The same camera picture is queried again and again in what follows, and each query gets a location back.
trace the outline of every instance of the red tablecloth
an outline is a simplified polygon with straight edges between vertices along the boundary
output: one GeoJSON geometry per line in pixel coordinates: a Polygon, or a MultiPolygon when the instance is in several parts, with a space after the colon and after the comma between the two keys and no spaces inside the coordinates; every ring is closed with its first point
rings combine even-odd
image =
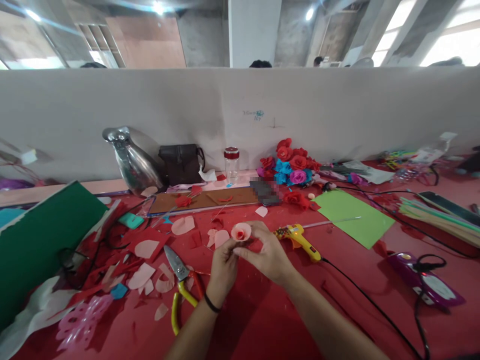
{"type": "MultiPolygon", "coordinates": [[[[395,190],[410,188],[414,192],[430,190],[459,205],[469,206],[480,203],[478,180],[456,175],[442,176],[436,187],[426,187],[418,182],[396,185],[395,190]]],[[[393,184],[370,186],[370,190],[390,190],[393,184]]],[[[306,193],[318,194],[317,188],[306,193]]],[[[351,194],[365,199],[359,193],[351,194]]],[[[138,200],[133,196],[125,199],[132,204],[138,200]]],[[[221,215],[224,226],[230,230],[238,222],[263,220],[273,231],[286,224],[310,224],[326,218],[316,211],[300,212],[293,206],[270,207],[268,215],[261,219],[255,213],[257,205],[226,209],[221,215]]],[[[215,211],[194,215],[202,242],[208,242],[207,231],[215,211]]],[[[422,229],[448,242],[459,250],[471,255],[476,250],[462,241],[427,225],[422,229]]],[[[408,288],[399,276],[373,250],[367,250],[342,230],[333,225],[309,228],[304,236],[320,253],[349,275],[369,296],[391,317],[423,354],[421,338],[417,331],[413,305],[416,294],[408,288]]],[[[213,252],[201,246],[189,248],[190,235],[172,237],[167,243],[187,265],[209,271],[213,252]]],[[[401,230],[395,223],[383,236],[389,250],[409,251],[417,257],[422,254],[436,254],[447,260],[445,268],[436,273],[465,299],[466,304],[451,309],[447,315],[422,305],[420,320],[425,328],[432,359],[480,352],[480,264],[478,259],[465,259],[429,238],[418,240],[401,230]]],[[[283,246],[293,265],[310,281],[328,301],[353,324],[362,329],[390,359],[413,359],[414,355],[394,329],[378,311],[327,263],[312,264],[308,256],[299,250],[293,251],[286,240],[283,246]]],[[[167,262],[162,252],[159,262],[167,262]]],[[[209,277],[203,276],[204,282],[209,277]]],[[[124,301],[123,311],[112,315],[108,328],[99,328],[95,333],[97,341],[86,351],[56,352],[59,341],[55,340],[58,325],[38,331],[30,336],[14,359],[161,359],[174,340],[170,312],[160,321],[154,321],[154,314],[160,303],[171,308],[174,291],[162,298],[152,298],[138,306],[139,294],[131,291],[124,301]]],[[[185,323],[193,311],[188,302],[180,307],[181,321],[185,323]]],[[[315,343],[300,320],[285,292],[269,281],[253,266],[240,260],[238,277],[229,294],[224,310],[218,317],[212,337],[208,358],[210,359],[318,359],[315,343]]]]}

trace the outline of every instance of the red bottle cap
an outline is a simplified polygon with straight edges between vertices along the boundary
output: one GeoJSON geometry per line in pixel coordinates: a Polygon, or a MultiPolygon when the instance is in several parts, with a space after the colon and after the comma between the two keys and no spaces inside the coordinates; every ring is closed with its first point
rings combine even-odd
{"type": "Polygon", "coordinates": [[[230,146],[225,149],[223,156],[225,157],[225,159],[234,160],[240,157],[240,152],[237,147],[230,146]]]}

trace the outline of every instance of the glue gun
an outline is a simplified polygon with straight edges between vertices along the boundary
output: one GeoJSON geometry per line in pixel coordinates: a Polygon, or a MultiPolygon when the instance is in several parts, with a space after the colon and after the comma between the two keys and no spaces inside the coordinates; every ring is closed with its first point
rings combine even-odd
{"type": "Polygon", "coordinates": [[[318,263],[322,260],[320,253],[315,249],[306,238],[303,237],[304,228],[300,224],[287,225],[273,232],[278,240],[290,239],[293,249],[302,248],[306,251],[312,263],[318,263]]]}

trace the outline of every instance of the dark green board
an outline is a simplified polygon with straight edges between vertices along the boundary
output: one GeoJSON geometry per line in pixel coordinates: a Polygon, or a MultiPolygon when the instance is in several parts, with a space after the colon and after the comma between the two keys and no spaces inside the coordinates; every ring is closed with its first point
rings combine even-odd
{"type": "Polygon", "coordinates": [[[29,292],[60,269],[57,253],[75,249],[108,208],[75,181],[0,233],[0,331],[29,292]]]}

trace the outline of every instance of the scissors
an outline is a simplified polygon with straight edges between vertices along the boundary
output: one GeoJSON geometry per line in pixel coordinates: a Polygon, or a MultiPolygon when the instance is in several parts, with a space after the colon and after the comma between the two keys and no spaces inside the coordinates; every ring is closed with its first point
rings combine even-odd
{"type": "MultiPolygon", "coordinates": [[[[198,301],[189,293],[187,288],[185,287],[185,280],[187,278],[193,278],[195,284],[198,288],[198,292],[200,293],[200,300],[204,297],[204,289],[200,283],[199,276],[193,270],[189,270],[185,264],[180,260],[180,257],[177,255],[175,251],[173,251],[170,246],[165,245],[163,247],[165,251],[166,258],[170,263],[172,270],[175,272],[176,277],[178,278],[178,292],[182,294],[182,296],[194,307],[196,308],[198,305],[198,301]]],[[[179,322],[177,318],[177,309],[179,305],[179,293],[176,292],[173,295],[173,303],[171,306],[171,327],[173,329],[173,333],[175,336],[179,334],[179,322]]]]}

